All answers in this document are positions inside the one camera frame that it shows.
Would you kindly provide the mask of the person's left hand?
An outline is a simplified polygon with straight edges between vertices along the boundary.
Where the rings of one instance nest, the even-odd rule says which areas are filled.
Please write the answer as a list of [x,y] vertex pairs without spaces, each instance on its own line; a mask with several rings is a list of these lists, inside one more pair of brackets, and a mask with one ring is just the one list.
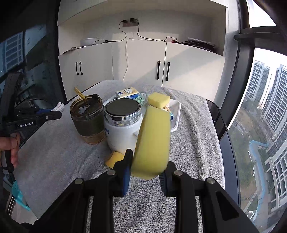
[[11,163],[14,168],[16,168],[18,165],[19,144],[19,132],[17,132],[15,136],[0,138],[1,151],[11,151]]

